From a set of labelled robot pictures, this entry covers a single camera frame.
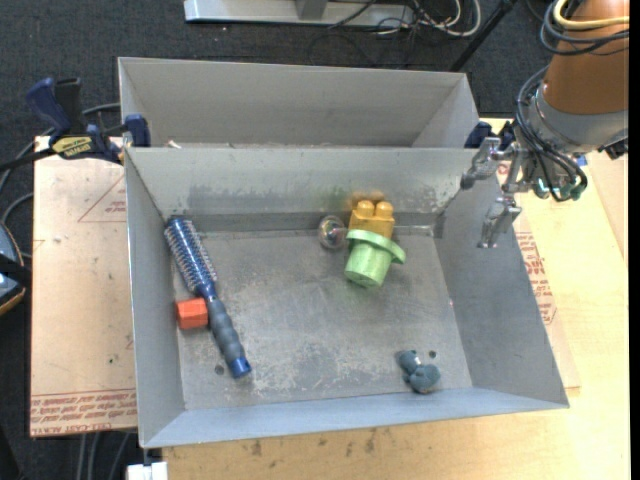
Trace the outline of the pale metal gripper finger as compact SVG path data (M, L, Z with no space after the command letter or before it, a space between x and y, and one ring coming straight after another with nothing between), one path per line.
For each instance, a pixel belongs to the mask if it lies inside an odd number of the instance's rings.
M519 217L522 209L513 197L502 196L489 206L481 229L480 248L494 248L501 233L505 233Z
M500 139L486 137L472 158L471 167L462 175L460 187L470 190L476 181L486 180L497 171L501 157Z

